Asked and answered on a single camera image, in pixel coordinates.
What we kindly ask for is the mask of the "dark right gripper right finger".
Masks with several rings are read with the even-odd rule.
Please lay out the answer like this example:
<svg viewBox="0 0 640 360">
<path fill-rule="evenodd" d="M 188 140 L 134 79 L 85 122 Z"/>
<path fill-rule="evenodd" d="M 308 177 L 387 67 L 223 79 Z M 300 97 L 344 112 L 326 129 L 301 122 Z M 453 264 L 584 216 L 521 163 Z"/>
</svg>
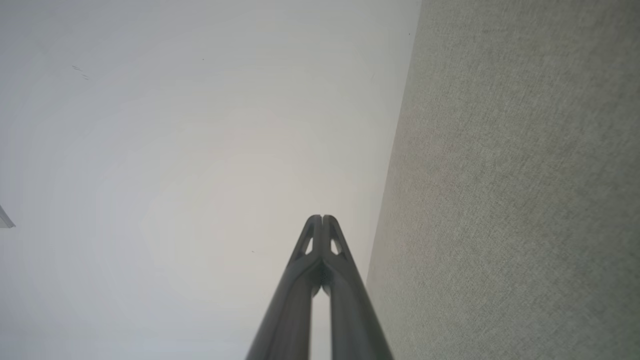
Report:
<svg viewBox="0 0 640 360">
<path fill-rule="evenodd" d="M 322 241 L 332 360 L 394 360 L 345 235 L 332 215 L 322 217 Z"/>
</svg>

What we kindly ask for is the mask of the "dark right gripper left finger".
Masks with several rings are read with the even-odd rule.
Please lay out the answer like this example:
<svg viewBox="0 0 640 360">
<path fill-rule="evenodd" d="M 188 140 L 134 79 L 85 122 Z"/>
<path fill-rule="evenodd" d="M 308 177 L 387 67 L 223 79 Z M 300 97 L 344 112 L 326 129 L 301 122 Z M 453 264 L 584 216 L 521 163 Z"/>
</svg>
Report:
<svg viewBox="0 0 640 360">
<path fill-rule="evenodd" d="M 304 224 L 246 360 L 309 360 L 313 297 L 320 289 L 319 214 Z"/>
</svg>

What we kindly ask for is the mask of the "grey fabric sofa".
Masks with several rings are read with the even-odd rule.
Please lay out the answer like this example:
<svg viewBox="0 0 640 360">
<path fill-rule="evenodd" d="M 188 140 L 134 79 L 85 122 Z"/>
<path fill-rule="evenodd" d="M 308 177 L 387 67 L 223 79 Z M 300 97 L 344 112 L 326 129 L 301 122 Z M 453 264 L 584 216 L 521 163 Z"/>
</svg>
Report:
<svg viewBox="0 0 640 360">
<path fill-rule="evenodd" d="M 366 287 L 395 360 L 640 360 L 640 0 L 423 0 Z"/>
</svg>

